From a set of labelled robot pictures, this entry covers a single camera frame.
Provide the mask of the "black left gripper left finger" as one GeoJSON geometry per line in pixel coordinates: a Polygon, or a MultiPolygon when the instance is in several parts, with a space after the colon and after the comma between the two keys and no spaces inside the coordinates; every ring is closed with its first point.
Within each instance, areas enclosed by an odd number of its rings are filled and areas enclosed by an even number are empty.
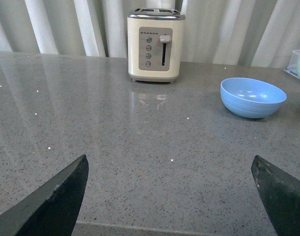
{"type": "Polygon", "coordinates": [[[0,215],[0,236],[70,236],[88,180],[81,155],[66,168],[0,215]]]}

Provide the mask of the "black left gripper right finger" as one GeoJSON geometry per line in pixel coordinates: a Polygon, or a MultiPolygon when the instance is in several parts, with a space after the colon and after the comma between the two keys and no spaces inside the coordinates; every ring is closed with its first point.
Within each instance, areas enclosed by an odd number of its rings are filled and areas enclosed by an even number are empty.
{"type": "Polygon", "coordinates": [[[279,236],[300,236],[300,180],[259,155],[251,172],[266,213],[279,236]]]}

